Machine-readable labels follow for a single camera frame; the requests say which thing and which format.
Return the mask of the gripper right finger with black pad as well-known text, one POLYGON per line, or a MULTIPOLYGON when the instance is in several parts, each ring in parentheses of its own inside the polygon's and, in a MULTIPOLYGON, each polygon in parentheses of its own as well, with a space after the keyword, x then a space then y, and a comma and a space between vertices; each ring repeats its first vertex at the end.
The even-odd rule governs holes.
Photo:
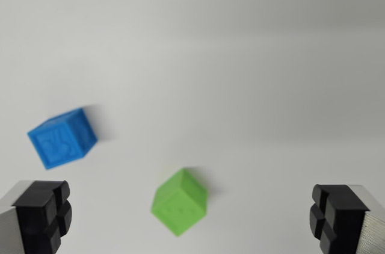
POLYGON ((309 223, 323 253, 384 253, 384 207, 362 185, 312 190, 309 223))

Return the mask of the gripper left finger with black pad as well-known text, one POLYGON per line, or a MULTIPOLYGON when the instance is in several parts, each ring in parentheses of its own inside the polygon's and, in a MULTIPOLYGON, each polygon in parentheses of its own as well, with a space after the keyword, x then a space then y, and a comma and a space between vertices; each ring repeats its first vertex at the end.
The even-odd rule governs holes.
POLYGON ((72 222, 67 181, 17 182, 1 198, 1 253, 57 253, 72 222))

